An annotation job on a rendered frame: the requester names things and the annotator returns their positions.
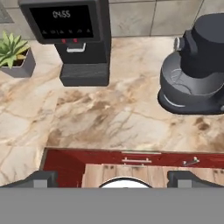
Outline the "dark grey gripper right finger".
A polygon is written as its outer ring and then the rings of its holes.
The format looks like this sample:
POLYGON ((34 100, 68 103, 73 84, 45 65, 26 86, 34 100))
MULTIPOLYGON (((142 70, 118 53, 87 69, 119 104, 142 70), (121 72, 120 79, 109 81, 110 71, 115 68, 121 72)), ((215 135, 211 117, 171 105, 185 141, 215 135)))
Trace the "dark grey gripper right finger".
POLYGON ((167 178, 168 188, 221 187, 221 185, 197 177, 190 171, 168 171, 167 178))

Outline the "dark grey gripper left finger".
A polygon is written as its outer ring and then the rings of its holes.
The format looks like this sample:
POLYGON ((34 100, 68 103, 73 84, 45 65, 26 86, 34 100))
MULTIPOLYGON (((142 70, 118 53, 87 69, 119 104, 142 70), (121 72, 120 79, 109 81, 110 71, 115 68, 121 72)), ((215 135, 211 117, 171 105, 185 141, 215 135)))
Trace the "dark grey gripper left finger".
POLYGON ((35 171, 27 178, 4 185, 4 187, 55 188, 58 186, 57 178, 56 171, 35 171))

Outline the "black coffee machine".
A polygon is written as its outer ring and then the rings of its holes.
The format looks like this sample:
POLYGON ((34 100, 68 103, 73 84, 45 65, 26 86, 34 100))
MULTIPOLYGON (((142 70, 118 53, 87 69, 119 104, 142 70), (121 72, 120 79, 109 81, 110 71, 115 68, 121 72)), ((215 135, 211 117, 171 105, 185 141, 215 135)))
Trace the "black coffee machine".
POLYGON ((109 84, 109 0, 18 0, 18 5, 36 40, 55 46, 65 87, 109 84))

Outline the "red cupboard door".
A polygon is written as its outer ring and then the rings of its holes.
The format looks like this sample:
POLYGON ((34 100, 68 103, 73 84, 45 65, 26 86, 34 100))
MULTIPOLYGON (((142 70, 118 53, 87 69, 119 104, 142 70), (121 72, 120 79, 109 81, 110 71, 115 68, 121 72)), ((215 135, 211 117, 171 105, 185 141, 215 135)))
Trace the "red cupboard door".
POLYGON ((184 167, 183 161, 199 159, 199 163, 187 167, 224 169, 224 153, 162 153, 159 162, 162 165, 184 167))

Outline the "red drawer front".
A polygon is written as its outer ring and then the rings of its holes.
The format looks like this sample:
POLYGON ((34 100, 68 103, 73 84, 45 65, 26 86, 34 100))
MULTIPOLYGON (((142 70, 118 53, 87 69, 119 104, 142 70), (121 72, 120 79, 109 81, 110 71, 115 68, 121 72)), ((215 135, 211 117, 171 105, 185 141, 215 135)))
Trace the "red drawer front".
POLYGON ((147 153, 142 153, 140 151, 123 151, 122 152, 122 159, 124 158, 150 159, 152 163, 147 165, 157 165, 161 157, 162 157, 162 154, 160 152, 147 152, 147 153))

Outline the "white and black round object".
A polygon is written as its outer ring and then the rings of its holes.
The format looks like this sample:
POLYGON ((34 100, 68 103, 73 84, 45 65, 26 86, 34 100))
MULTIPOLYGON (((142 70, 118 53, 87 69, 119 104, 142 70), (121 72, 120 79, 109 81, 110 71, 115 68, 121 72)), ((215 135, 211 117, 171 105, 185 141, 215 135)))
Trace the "white and black round object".
POLYGON ((138 178, 116 177, 102 183, 100 188, 151 188, 151 186, 138 178))

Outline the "dark grey stand mixer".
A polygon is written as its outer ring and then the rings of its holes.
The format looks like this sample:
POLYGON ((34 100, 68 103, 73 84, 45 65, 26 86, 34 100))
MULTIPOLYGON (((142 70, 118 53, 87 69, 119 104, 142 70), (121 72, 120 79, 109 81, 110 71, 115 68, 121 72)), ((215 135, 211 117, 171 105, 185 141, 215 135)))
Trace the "dark grey stand mixer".
POLYGON ((202 15, 174 39, 160 69, 157 101, 176 115, 224 114, 224 12, 202 15))

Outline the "green plant in grey pot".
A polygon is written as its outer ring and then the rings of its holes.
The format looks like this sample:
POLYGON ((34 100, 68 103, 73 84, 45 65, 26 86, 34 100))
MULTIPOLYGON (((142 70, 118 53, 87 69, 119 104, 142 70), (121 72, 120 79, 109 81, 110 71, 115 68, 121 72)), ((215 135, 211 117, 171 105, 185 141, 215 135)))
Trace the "green plant in grey pot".
POLYGON ((0 38, 0 71, 13 78, 30 78, 36 62, 27 40, 3 31, 0 38))

